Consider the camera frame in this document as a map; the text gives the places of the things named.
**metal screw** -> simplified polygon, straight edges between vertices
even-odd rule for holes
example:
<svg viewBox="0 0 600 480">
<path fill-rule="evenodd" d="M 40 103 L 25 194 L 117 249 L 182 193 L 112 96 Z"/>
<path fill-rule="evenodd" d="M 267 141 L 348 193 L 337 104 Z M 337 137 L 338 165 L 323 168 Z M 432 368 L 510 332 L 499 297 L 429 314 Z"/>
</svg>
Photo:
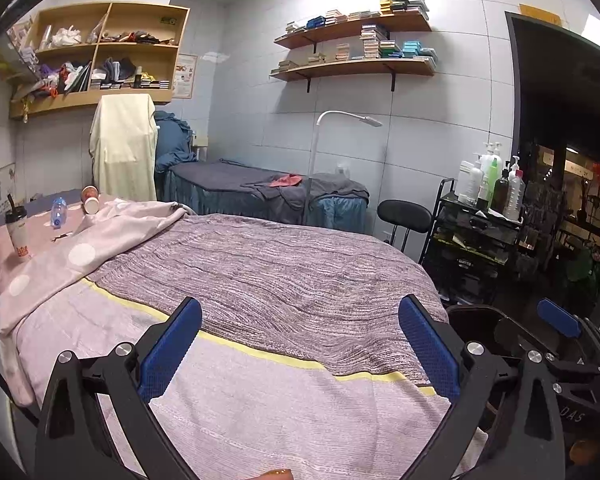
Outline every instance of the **metal screw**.
<svg viewBox="0 0 600 480">
<path fill-rule="evenodd" d="M 529 353 L 526 356 L 534 363 L 542 361 L 542 354 L 538 350 L 529 350 Z"/>
<path fill-rule="evenodd" d="M 116 346 L 116 354 L 119 356 L 129 355 L 133 347 L 129 343 L 122 343 Z"/>
<path fill-rule="evenodd" d="M 58 356 L 58 361 L 61 363 L 68 363 L 71 360 L 71 352 L 69 350 L 65 350 Z"/>
<path fill-rule="evenodd" d="M 480 343 L 471 342 L 466 346 L 466 349 L 469 351 L 469 354 L 472 355 L 484 354 L 484 346 L 482 346 Z"/>
</svg>

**blue bed skirt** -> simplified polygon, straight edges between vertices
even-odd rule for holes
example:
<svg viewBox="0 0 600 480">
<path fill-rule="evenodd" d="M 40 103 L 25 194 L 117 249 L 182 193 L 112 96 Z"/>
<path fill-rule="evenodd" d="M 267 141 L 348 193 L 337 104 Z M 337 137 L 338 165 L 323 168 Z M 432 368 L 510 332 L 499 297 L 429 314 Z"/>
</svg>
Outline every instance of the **blue bed skirt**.
<svg viewBox="0 0 600 480">
<path fill-rule="evenodd" d="M 163 200 L 186 204 L 199 215 L 222 213 L 276 221 L 266 203 L 250 193 L 209 191 L 180 178 L 173 171 L 166 173 Z M 363 198 L 325 196 L 310 203 L 307 224 L 364 233 L 365 214 L 366 200 Z"/>
</svg>

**black stool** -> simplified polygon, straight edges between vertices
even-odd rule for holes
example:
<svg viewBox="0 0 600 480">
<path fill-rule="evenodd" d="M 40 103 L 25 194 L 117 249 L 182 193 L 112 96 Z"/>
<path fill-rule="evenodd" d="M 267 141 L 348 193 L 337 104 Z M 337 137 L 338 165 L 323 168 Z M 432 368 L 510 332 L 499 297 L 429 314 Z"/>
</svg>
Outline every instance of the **black stool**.
<svg viewBox="0 0 600 480">
<path fill-rule="evenodd" d="M 431 213 L 426 207 L 405 200 L 382 201 L 378 206 L 378 217 L 394 225 L 394 231 L 391 233 L 391 241 L 389 242 L 391 245 L 394 244 L 395 231 L 398 225 L 407 229 L 402 241 L 402 252 L 404 252 L 407 245 L 409 232 L 413 230 L 417 233 L 428 233 L 432 222 Z"/>
</svg>

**blue pillow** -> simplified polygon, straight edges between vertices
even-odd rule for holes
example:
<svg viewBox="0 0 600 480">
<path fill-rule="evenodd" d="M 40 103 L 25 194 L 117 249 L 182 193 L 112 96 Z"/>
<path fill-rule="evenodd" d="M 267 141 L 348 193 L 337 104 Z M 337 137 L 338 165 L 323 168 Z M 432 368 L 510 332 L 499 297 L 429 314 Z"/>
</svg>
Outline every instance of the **blue pillow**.
<svg viewBox="0 0 600 480">
<path fill-rule="evenodd" d="M 187 121 L 176 119 L 174 114 L 157 111 L 154 114 L 155 123 L 160 126 L 158 142 L 155 146 L 155 172 L 164 173 L 171 166 L 181 162 L 196 160 L 196 154 L 191 151 L 190 141 L 193 132 Z"/>
</svg>

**black cup lid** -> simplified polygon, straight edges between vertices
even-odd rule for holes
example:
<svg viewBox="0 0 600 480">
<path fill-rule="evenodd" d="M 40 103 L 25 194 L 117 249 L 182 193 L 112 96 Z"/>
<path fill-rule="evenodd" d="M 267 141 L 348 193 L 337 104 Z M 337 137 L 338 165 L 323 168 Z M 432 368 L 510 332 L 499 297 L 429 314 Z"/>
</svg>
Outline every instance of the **black cup lid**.
<svg viewBox="0 0 600 480">
<path fill-rule="evenodd" d="M 13 224 L 22 218 L 27 217 L 27 210 L 24 209 L 23 205 L 16 206 L 15 211 L 7 211 L 4 214 L 4 221 L 7 224 Z"/>
</svg>

